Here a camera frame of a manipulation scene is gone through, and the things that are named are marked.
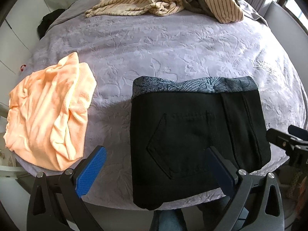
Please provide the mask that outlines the black pants with patterned lining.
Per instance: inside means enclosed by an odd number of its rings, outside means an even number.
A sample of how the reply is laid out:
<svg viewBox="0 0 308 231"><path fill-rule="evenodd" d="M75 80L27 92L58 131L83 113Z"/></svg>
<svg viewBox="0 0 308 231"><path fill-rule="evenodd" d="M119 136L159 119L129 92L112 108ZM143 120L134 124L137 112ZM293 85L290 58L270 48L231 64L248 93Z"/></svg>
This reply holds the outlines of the black pants with patterned lining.
<svg viewBox="0 0 308 231"><path fill-rule="evenodd" d="M207 164L211 146L249 173L271 158L258 87L249 76L136 78L130 143L133 202L147 210L216 189Z"/></svg>

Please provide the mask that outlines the person's blue jeans leg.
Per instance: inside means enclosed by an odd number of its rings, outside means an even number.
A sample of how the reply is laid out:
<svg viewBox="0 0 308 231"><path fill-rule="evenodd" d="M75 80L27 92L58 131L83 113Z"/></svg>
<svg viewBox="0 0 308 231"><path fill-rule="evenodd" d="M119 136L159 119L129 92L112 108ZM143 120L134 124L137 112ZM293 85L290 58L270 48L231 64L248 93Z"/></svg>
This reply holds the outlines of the person's blue jeans leg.
<svg viewBox="0 0 308 231"><path fill-rule="evenodd" d="M188 231L181 209L155 210L150 231Z"/></svg>

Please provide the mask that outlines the lavender embossed bed blanket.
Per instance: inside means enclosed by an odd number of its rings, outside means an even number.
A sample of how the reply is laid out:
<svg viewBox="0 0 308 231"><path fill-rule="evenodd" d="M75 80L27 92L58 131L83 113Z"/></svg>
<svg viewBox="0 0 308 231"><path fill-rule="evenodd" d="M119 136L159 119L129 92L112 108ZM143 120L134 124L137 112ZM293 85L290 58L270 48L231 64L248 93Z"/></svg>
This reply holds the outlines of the lavender embossed bed blanket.
<svg viewBox="0 0 308 231"><path fill-rule="evenodd" d="M140 76L185 81L250 76L258 85L267 128L307 128L307 94L287 52L264 23L221 24L187 10L158 17L84 13L99 0L78 0L35 46L19 80L72 52L97 81L88 110L85 155L97 145L108 158L83 200L136 210L130 157L132 84Z"/></svg>

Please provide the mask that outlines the peach orange garment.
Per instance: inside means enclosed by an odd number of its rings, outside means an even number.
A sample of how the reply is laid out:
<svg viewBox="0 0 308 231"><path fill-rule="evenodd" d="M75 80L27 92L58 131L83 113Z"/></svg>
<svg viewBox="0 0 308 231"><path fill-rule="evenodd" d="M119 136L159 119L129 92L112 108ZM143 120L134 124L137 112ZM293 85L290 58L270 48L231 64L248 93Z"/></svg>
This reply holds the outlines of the peach orange garment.
<svg viewBox="0 0 308 231"><path fill-rule="evenodd" d="M5 146L23 160L64 171L84 155L97 82L76 52L35 71L9 93Z"/></svg>

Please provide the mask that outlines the black cloth beside bed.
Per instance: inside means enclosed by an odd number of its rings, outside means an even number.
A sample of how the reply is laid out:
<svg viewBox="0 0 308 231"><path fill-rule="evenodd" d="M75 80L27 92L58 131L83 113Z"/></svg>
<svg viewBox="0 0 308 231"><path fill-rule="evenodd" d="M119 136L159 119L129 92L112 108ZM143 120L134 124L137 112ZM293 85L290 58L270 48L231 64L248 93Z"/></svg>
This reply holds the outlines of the black cloth beside bed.
<svg viewBox="0 0 308 231"><path fill-rule="evenodd" d="M37 34L38 34L38 37L39 39L41 40L48 28L50 27L50 25L65 11L65 9L57 9L47 15L45 15L42 20L41 20L41 23L38 25L37 27Z"/></svg>

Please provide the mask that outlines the beige striped garment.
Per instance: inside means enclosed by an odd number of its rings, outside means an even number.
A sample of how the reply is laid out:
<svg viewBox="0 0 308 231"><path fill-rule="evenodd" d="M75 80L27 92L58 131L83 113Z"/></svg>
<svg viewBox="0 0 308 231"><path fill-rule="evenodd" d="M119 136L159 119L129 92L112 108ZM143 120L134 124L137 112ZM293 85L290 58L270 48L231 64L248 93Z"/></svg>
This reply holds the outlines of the beige striped garment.
<svg viewBox="0 0 308 231"><path fill-rule="evenodd" d="M215 18L222 24L244 19L238 0L100 0L97 5L85 11L85 16L139 16L151 13L163 17L184 9Z"/></svg>

